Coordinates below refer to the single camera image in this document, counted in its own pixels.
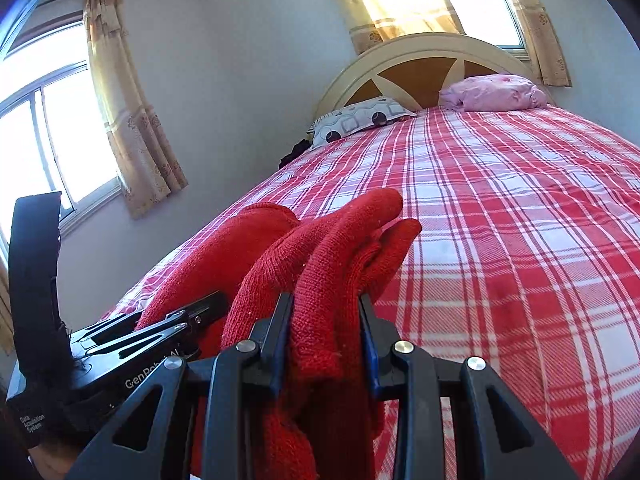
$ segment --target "pink pillow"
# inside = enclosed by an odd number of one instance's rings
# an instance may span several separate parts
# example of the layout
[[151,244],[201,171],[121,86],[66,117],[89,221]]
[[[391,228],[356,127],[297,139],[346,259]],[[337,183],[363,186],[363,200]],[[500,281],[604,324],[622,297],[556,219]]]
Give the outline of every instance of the pink pillow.
[[546,108],[546,94],[519,75],[481,75],[440,90],[440,106],[457,112],[510,112]]

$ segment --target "red plaid bedspread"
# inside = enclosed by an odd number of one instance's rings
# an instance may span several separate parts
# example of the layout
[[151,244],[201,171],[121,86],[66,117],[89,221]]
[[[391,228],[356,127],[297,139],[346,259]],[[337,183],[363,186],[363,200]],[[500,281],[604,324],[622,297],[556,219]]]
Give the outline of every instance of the red plaid bedspread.
[[[640,150],[559,108],[432,108],[307,153],[170,253],[111,316],[144,308],[247,204],[314,218],[375,187],[399,190],[424,228],[378,314],[435,356],[483,356],[579,475],[604,478],[640,428]],[[376,443],[380,478],[396,411]]]

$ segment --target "silver bolt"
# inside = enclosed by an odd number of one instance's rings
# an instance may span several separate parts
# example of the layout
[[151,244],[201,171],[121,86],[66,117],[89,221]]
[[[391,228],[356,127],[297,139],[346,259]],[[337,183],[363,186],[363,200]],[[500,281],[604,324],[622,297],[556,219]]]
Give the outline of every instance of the silver bolt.
[[486,368],[486,362],[481,357],[470,357],[466,360],[466,365],[472,370],[480,371]]
[[253,352],[255,350],[255,341],[245,339],[236,345],[236,349],[242,353]]
[[408,341],[396,341],[394,348],[401,354],[410,354],[414,351],[414,344]]
[[180,368],[181,366],[182,366],[181,357],[176,357],[175,355],[172,355],[164,360],[164,367],[169,370],[175,370],[176,368]]

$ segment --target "headboard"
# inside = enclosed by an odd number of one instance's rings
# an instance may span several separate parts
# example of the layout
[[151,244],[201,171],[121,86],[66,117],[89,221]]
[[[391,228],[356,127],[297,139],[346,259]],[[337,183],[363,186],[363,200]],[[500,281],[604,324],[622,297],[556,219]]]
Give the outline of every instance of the headboard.
[[367,50],[343,70],[325,92],[316,117],[381,95],[417,111],[437,106],[442,88],[495,73],[533,78],[511,54],[469,36],[444,32],[401,36]]

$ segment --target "curtain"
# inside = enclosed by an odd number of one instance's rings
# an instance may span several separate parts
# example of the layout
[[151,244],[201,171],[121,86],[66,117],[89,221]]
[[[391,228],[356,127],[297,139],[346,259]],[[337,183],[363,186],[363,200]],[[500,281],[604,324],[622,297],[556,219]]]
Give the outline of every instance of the curtain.
[[86,0],[89,68],[105,130],[134,218],[188,182],[146,101],[122,23],[122,0]]
[[9,306],[9,276],[0,258],[0,346],[9,354],[14,349],[14,324]]
[[540,0],[511,0],[534,75],[549,86],[571,86],[556,31]]
[[378,43],[418,32],[464,34],[449,0],[340,0],[358,54]]

